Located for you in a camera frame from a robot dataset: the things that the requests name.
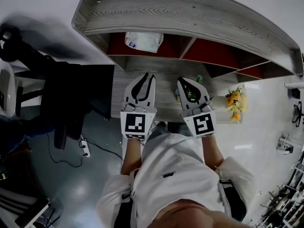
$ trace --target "electrical cable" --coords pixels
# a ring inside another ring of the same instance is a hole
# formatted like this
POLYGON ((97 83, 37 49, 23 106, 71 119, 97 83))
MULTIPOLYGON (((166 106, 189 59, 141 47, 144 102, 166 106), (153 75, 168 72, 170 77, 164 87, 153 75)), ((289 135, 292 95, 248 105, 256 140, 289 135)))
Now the electrical cable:
POLYGON ((47 134, 47 136, 48 136, 48 137, 47 137, 47 139, 48 139, 48 154, 49 154, 49 156, 51 157, 52 161, 53 161, 55 164, 66 163, 66 164, 68 164, 69 166, 71 166, 71 167, 73 167, 73 168, 79 168, 79 167, 82 166, 83 157, 85 156, 84 154, 80 157, 80 158, 81 158, 81 162, 80 162, 80 164, 79 164, 78 166, 74 166, 74 165, 70 164, 70 163, 67 162, 67 161, 55 161, 55 160, 53 159, 52 155, 51 155, 51 150, 50 150, 51 142, 50 142, 50 139, 49 139, 49 135, 47 134))
POLYGON ((97 145, 97 144, 95 144, 95 143, 92 143, 92 142, 88 141, 87 139, 84 139, 84 141, 86 141, 86 142, 88 142, 88 143, 90 143, 90 144, 96 146, 97 148, 99 148, 99 149, 101 149, 101 150, 103 150, 103 151, 112 153, 112 154, 116 155, 117 157, 119 157, 122 161, 124 161, 123 158, 122 158, 119 154, 117 154, 117 153, 115 153, 115 152, 112 152, 112 151, 110 151, 110 150, 106 150, 106 149, 100 147, 99 145, 97 145))

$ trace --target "white plastic bag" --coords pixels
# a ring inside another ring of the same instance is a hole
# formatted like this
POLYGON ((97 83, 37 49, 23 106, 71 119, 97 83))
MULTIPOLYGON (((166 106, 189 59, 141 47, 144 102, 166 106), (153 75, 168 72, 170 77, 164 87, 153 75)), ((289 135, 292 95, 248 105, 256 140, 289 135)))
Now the white plastic bag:
POLYGON ((133 49, 157 53, 163 42, 162 33, 126 32, 125 44, 133 49))

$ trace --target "gray floor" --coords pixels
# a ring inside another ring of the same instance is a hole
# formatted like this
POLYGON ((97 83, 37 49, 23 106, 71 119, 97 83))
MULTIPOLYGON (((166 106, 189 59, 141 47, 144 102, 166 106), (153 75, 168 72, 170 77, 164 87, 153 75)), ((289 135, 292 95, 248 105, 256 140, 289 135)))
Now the gray floor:
MULTIPOLYGON (((30 119, 39 113, 38 107, 24 107, 22 117, 30 119)), ((67 140, 63 151, 55 149, 53 134, 50 135, 50 149, 56 161, 66 160, 79 165, 78 141, 67 140)), ((121 150, 120 119, 112 118, 109 122, 95 112, 86 115, 83 136, 118 154, 121 150)), ((118 174, 122 161, 115 155, 89 145, 90 158, 84 158, 83 165, 77 169, 65 163, 54 164, 48 154, 48 138, 40 136, 29 141, 32 149, 32 164, 37 181, 51 203, 62 213, 55 227, 58 228, 99 228, 102 227, 95 215, 95 206, 100 198, 105 182, 111 175, 118 174)))

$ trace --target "red shelf compartment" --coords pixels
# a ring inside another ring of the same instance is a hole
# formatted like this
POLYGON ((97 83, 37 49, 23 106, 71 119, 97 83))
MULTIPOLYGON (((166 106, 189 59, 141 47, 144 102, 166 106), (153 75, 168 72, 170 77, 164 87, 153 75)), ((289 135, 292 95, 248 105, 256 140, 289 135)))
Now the red shelf compartment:
POLYGON ((195 40, 183 59, 240 69, 233 47, 200 38, 195 40))
POLYGON ((242 69, 236 72, 237 74, 243 74, 247 76, 251 76, 257 79, 263 79, 263 72, 261 70, 261 66, 254 66, 246 69, 242 69))
POLYGON ((124 43, 125 33, 112 33, 107 54, 110 56, 152 56, 152 57, 180 57, 180 36, 164 34, 163 42, 157 53, 132 49, 124 43))

